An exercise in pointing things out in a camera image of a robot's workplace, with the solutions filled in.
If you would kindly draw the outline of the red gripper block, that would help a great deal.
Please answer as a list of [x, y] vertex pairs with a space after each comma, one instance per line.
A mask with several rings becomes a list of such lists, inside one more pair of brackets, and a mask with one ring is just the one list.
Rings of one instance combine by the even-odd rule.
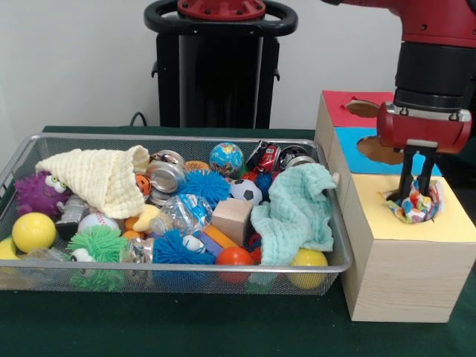
[[[438, 153], [457, 154], [466, 145], [472, 129], [472, 114], [466, 109], [458, 112], [428, 112], [382, 103], [377, 115], [376, 130], [386, 147], [403, 150], [399, 181], [399, 200], [409, 196], [414, 180], [412, 167], [416, 147], [433, 148]], [[419, 190], [428, 196], [435, 152], [424, 152], [425, 161], [418, 176]]]

